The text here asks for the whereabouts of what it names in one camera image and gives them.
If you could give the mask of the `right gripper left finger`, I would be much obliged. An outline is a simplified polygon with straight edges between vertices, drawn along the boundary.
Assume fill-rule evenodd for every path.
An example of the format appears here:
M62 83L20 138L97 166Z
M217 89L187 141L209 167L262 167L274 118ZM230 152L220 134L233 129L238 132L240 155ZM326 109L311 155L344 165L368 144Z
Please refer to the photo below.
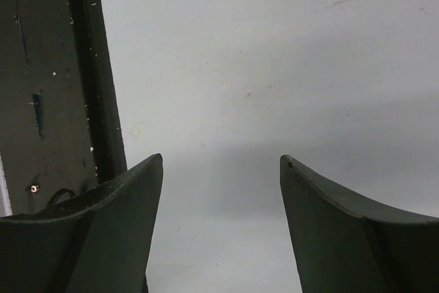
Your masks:
M163 184L154 154L35 214L1 219L2 292L146 292Z

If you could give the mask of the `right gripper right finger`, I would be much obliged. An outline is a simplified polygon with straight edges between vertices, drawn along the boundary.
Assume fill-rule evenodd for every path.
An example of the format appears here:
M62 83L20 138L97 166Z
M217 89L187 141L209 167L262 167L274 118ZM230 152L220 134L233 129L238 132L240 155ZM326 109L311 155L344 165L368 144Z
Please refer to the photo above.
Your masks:
M329 180L289 155L280 185L303 292L437 292L438 219Z

